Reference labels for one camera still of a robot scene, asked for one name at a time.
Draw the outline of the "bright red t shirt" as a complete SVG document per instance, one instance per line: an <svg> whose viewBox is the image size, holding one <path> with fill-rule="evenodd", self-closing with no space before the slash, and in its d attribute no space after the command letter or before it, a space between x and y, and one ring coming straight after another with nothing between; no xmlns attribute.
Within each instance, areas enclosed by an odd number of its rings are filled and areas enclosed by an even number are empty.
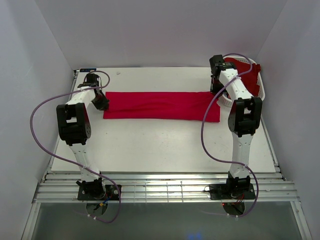
<svg viewBox="0 0 320 240"><path fill-rule="evenodd" d="M210 92L107 92L111 119L202 121L213 99Z"/></svg>

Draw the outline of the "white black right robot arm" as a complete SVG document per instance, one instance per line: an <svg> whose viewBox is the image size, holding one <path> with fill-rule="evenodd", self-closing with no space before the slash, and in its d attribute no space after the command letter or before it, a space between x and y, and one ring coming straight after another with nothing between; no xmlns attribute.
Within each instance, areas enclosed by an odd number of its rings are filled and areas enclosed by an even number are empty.
<svg viewBox="0 0 320 240"><path fill-rule="evenodd" d="M232 162L226 183L209 185L210 198L222 199L254 199L255 193L248 170L250 147L256 130L260 126L263 101L253 96L245 87L239 76L236 65L227 62L220 55L209 59L211 68L210 91L219 97L223 90L232 101L227 119L232 134Z"/></svg>

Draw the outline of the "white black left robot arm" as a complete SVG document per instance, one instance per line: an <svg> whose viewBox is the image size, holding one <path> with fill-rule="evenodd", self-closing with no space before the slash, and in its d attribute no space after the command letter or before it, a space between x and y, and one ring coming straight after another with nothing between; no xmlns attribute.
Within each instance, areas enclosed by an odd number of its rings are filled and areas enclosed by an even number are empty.
<svg viewBox="0 0 320 240"><path fill-rule="evenodd" d="M87 141L91 137L92 129L87 107L93 105L98 111L109 109L110 101L102 89L101 78L93 72L87 73L84 81L78 85L80 91L67 103L56 107L57 126L59 137L68 145L80 164L81 180L77 185L81 193L95 200L106 195L106 187L95 161L89 156Z"/></svg>

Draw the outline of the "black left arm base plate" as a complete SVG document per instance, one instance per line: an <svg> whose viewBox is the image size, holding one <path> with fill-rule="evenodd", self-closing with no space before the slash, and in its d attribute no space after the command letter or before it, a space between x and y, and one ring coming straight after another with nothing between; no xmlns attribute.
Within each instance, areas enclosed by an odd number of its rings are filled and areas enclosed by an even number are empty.
<svg viewBox="0 0 320 240"><path fill-rule="evenodd" d="M105 185L105 193L102 194L100 197L93 197L89 194L85 194L83 188L80 186L78 189L77 200L78 201L104 201L104 200L111 200L111 201L118 201L119 194L122 191L122 185L118 184L118 189L111 184Z"/></svg>

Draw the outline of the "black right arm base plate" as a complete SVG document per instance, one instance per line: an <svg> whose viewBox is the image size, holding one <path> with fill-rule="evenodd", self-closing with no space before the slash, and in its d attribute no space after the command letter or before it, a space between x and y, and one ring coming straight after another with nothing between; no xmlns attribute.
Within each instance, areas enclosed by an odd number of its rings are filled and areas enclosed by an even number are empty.
<svg viewBox="0 0 320 240"><path fill-rule="evenodd" d="M243 198L244 200L254 200L256 197L254 186L235 187L231 189L226 183L210 184L207 190L211 200L236 200Z"/></svg>

